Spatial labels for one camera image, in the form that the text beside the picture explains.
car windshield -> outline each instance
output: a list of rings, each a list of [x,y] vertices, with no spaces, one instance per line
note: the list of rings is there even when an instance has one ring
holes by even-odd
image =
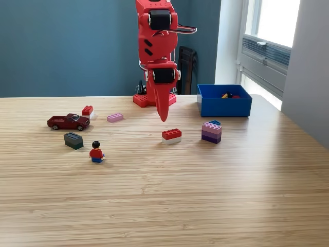
[[[71,117],[74,121],[78,121],[80,116],[78,116],[77,114],[74,114],[72,117]]]

purple lego brick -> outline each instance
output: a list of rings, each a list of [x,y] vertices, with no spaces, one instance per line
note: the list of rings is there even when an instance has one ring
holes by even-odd
[[[122,119],[123,119],[123,115],[120,113],[113,114],[113,115],[107,117],[107,121],[109,121],[109,122],[116,122],[116,121],[119,121]]]
[[[218,139],[222,136],[222,133],[214,134],[214,133],[211,133],[211,132],[208,132],[208,131],[205,131],[205,130],[202,130],[201,134],[205,135],[207,137],[213,138],[213,139]]]
[[[214,138],[208,137],[208,136],[206,136],[206,135],[202,135],[202,136],[201,136],[201,139],[202,139],[202,140],[206,140],[206,141],[211,142],[211,143],[215,143],[215,144],[219,143],[219,142],[222,140],[221,137],[218,138],[218,139],[214,139]]]
[[[211,132],[213,134],[218,135],[222,132],[222,126],[214,125],[212,123],[206,122],[202,125],[202,130]]]

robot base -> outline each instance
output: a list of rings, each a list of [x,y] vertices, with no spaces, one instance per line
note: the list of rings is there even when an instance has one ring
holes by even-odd
[[[177,97],[175,94],[170,94],[169,95],[169,105],[172,105],[177,101]],[[149,102],[148,101],[148,96],[147,94],[140,95],[140,94],[135,94],[133,97],[133,102],[140,107],[147,107],[148,105],[155,105],[155,102]]]

blue box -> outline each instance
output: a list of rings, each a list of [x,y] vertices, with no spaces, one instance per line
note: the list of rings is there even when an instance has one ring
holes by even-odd
[[[229,91],[240,98],[222,98]],[[249,117],[252,97],[241,85],[199,84],[197,105],[201,117]]]

toy car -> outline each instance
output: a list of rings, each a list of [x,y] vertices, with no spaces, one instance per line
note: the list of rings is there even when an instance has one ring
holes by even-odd
[[[58,129],[77,129],[83,130],[90,124],[90,120],[87,117],[80,117],[77,114],[67,114],[67,116],[53,116],[47,121],[47,125],[54,130]]]

